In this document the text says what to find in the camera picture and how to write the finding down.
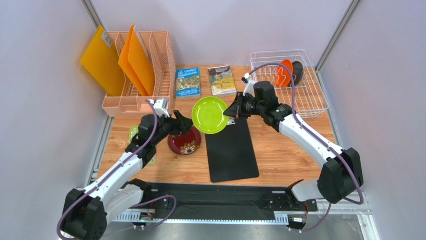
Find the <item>red floral plate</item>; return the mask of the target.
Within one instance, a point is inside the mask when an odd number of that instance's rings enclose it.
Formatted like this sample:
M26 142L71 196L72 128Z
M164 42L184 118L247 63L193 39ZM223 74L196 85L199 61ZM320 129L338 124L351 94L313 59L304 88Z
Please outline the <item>red floral plate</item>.
M186 134L169 135L167 143L170 150L175 154L191 155L200 148L202 136L200 131L193 126Z

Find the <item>green plate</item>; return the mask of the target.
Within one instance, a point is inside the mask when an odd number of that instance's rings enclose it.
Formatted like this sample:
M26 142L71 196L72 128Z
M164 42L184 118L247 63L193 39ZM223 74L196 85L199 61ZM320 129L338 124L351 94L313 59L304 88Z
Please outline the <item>green plate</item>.
M204 134L218 134L228 125L230 118L224 115L227 108L227 104L218 97L204 97L193 106L193 125Z

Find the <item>orange plate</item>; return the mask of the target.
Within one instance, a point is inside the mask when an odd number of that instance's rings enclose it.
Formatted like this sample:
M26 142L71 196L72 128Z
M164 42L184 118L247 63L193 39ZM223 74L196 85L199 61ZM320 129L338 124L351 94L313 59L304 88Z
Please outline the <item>orange plate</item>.
M286 66L289 70L285 70L283 67L278 66L275 74L276 86L279 88L286 88L291 84L291 74L293 74L293 64L290 60L285 59L281 62L282 65Z

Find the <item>white wire dish rack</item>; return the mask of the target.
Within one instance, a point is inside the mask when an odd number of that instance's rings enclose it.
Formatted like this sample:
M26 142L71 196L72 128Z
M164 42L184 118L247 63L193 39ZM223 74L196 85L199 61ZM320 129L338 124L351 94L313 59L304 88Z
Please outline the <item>white wire dish rack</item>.
M295 77L298 84L295 86L295 111L304 119L316 118L328 109L328 102L324 98L317 72L310 58L303 49L255 51L250 54L251 68L269 63L280 64L284 60L292 63L300 62L303 67L303 76ZM276 73L279 66L266 66L253 74L257 82L269 81L274 87L280 103L292 105L293 90L291 87L280 87L277 84Z

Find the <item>dark black plate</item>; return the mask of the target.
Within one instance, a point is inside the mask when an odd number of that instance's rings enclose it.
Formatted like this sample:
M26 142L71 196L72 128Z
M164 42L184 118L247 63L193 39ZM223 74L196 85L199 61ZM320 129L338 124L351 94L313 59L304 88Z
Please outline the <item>dark black plate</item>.
M294 86L297 86L303 79L304 76L304 66L300 61L294 61L293 66L293 78Z

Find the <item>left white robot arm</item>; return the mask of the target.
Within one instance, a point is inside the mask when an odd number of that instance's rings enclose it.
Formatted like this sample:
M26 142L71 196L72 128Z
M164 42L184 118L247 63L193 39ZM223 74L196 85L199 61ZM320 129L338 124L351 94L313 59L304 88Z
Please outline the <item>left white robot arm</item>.
M99 240L108 225L127 209L141 204L150 186L130 178L157 153L157 144L169 136L188 133L193 120L175 110L175 117L145 115L124 154L102 177L83 190L71 190L56 227L58 236L70 240Z

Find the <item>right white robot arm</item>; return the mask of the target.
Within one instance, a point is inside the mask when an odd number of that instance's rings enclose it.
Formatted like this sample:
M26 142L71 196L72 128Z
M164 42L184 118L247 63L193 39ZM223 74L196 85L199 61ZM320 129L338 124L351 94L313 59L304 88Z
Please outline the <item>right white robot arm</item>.
M268 81L248 83L248 92L238 92L224 116L246 119L261 116L264 123L297 143L321 169L319 178L300 180L287 188L293 202L325 199L331 204L347 200L358 192L363 204L364 184L360 154L353 148L343 149L310 127L291 106L279 103L275 88Z

